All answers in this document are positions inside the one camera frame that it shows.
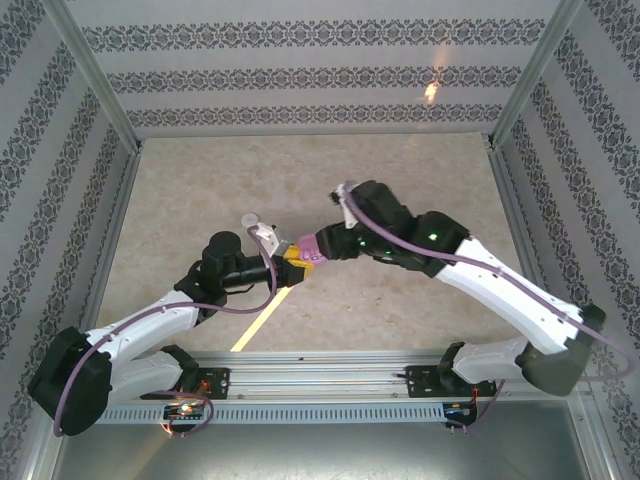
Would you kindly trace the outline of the pink earbud charging case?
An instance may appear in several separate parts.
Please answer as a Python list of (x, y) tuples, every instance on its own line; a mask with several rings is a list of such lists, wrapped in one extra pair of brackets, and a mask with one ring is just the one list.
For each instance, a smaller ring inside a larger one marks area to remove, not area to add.
[(326, 258), (320, 251), (320, 247), (318, 241), (316, 239), (316, 234), (307, 234), (300, 237), (296, 243), (299, 254), (298, 259), (313, 265), (318, 265), (323, 263)]

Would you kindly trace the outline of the lit electronics board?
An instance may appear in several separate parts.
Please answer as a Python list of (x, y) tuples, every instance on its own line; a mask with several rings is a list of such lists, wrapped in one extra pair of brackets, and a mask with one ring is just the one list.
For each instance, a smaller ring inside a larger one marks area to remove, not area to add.
[(163, 420), (172, 425), (199, 423), (206, 415), (207, 407), (202, 400), (181, 400), (165, 406), (163, 410)]

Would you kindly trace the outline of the small electronics board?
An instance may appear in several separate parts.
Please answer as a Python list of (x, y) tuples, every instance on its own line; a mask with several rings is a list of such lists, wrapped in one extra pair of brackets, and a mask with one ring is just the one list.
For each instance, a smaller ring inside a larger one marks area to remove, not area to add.
[(468, 427), (477, 419), (477, 404), (475, 400), (459, 403), (444, 403), (443, 412), (448, 427)]

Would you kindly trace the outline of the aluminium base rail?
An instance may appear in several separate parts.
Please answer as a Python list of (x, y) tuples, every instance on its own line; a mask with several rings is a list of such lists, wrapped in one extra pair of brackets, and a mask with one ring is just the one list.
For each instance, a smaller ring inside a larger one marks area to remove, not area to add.
[(410, 365), (435, 365), (438, 350), (205, 352), (204, 367), (230, 370), (229, 404), (410, 402), (400, 376)]

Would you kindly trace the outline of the aluminium frame side rail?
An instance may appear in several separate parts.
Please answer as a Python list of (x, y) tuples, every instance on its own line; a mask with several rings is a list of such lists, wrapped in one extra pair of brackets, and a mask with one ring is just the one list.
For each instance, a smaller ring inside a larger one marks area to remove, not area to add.
[[(110, 269), (115, 256), (117, 242), (121, 233), (129, 199), (135, 182), (143, 146), (131, 154), (126, 169), (118, 184), (117, 197), (111, 210), (108, 229), (101, 239), (95, 272), (92, 274), (89, 296), (80, 311), (75, 326), (81, 331), (93, 328), (97, 322), (104, 297)], [(40, 470), (53, 470), (61, 441), (52, 434), (53, 421), (39, 406), (35, 406), (35, 430), (29, 440), (26, 464), (16, 480), (38, 480)]]
[[(495, 178), (500, 200), (518, 257), (521, 272), (529, 281), (545, 286), (542, 271), (536, 260), (533, 244), (526, 229), (524, 215), (517, 201), (501, 152), (489, 146), (487, 155)], [(580, 451), (590, 480), (630, 480), (622, 462), (614, 451), (614, 443), (607, 433), (605, 417), (596, 400), (594, 382), (581, 382), (566, 401)]]

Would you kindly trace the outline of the aluminium frame corner post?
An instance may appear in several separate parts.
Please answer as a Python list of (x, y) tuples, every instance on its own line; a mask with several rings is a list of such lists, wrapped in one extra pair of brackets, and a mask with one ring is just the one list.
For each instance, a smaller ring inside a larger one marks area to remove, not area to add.
[(100, 66), (89, 42), (74, 19), (66, 0), (40, 0), (56, 30), (75, 59), (88, 85), (105, 109), (129, 153), (137, 154), (142, 141), (135, 133), (125, 109), (122, 107), (107, 75)]
[(584, 0), (559, 0), (495, 127), (486, 136), (486, 146), (489, 149), (495, 150), (508, 136), (583, 2)]

